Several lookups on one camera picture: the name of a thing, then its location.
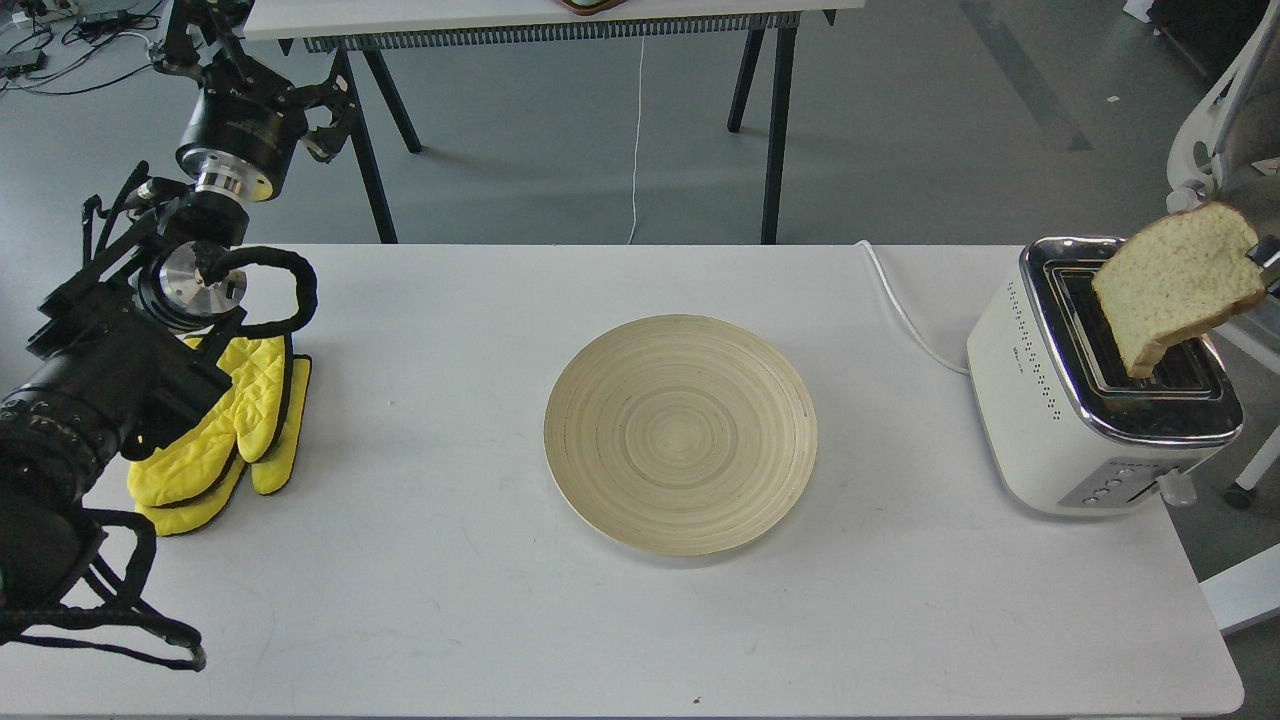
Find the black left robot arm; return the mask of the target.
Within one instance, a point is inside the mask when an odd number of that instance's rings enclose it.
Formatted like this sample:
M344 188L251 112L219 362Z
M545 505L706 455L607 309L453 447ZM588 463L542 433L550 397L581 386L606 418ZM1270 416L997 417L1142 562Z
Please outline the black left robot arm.
M330 161L360 126L343 53L298 86L248 55L232 1L174 1L151 67L192 79L193 115L175 151L183 179L141 161L115 200L82 211L82 264L40 305L28 341L40 369L3 398L3 642L88 648L79 632L138 628L186 651L147 664L201 671L201 634L143 600L157 533L145 516L88 509L116 457L166 448L230 393L219 356L236 338L305 328L312 266L246 247L252 202L275 199L298 145Z

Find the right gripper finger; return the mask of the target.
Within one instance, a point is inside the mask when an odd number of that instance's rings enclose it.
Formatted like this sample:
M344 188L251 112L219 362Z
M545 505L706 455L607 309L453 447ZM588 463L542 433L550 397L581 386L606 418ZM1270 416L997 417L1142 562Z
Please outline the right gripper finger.
M1276 234L1266 234L1254 246L1252 246L1245 256L1257 265L1260 283L1263 286L1265 291L1275 299L1279 299L1279 256L1280 256L1280 241Z

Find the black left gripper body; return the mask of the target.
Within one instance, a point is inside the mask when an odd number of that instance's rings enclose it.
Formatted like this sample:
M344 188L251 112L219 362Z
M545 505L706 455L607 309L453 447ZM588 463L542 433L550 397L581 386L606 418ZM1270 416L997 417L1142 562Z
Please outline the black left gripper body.
M253 81L247 83L229 61L212 61L201 70L200 96L175 159L191 178L210 160L238 161L256 172L244 181L247 199L265 202L282 193L307 123L300 109L273 105L287 81L261 65L250 74Z

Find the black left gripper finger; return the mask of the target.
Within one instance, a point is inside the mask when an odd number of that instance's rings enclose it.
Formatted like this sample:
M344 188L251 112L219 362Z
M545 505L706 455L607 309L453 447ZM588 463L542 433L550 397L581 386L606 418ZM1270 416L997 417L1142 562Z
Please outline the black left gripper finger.
M150 45L151 67L197 86L255 86L253 64L236 28L251 1L172 1L163 13L163 35Z
M301 142L314 160L332 161L346 146L358 119L358 101L355 100L347 78L329 78L323 83L296 88L294 106L303 114L319 108L328 110L326 124L311 127L303 117Z

